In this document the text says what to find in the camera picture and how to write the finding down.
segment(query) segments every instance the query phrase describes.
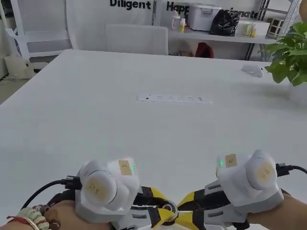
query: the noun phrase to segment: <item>bottle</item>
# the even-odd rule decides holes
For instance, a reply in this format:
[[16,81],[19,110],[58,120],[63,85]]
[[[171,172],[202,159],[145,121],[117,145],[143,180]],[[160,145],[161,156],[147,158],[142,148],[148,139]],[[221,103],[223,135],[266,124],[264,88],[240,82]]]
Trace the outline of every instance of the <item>bottle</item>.
[[172,20],[172,30],[179,30],[180,24],[180,16],[178,15],[177,11],[174,11],[173,20]]
[[185,27],[186,27],[186,19],[182,18],[179,24],[179,31],[184,32]]
[[256,36],[256,30],[257,30],[256,24],[253,24],[253,28],[251,29],[249,36],[255,37]]

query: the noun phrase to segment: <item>floor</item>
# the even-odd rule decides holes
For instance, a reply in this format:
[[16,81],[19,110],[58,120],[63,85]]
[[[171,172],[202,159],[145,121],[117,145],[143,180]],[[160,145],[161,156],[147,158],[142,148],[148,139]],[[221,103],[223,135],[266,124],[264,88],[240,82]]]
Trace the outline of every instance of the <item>floor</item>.
[[19,90],[28,80],[1,80],[0,81],[0,104],[6,101],[17,90]]

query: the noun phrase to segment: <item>red string bracelet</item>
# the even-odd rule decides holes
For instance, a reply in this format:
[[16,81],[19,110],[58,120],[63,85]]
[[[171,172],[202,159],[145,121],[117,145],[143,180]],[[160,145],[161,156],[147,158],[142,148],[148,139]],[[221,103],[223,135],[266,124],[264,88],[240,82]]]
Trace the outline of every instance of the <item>red string bracelet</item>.
[[19,223],[22,223],[22,224],[26,224],[26,225],[30,225],[28,223],[28,221],[26,221],[24,218],[22,217],[11,217],[11,216],[8,216],[6,219],[11,219],[8,223],[11,223],[13,221],[17,221]]

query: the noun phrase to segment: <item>hand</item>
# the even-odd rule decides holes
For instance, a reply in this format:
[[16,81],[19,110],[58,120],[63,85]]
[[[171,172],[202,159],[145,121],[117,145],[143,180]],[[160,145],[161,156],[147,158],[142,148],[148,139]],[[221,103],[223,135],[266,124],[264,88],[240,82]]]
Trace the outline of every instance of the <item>hand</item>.
[[45,214],[47,220],[60,222],[60,230],[110,230],[110,224],[89,224],[75,214],[74,201],[62,201],[52,206]]

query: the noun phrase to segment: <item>gold bangle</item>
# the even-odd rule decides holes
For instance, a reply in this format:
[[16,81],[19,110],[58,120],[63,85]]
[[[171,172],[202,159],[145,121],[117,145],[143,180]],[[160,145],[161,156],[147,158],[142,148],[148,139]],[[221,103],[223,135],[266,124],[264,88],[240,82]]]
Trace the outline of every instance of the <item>gold bangle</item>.
[[31,220],[30,218],[28,217],[21,217],[23,218],[24,220],[26,220],[29,225],[34,229],[34,230],[40,230],[39,227],[35,224],[35,222],[33,220]]

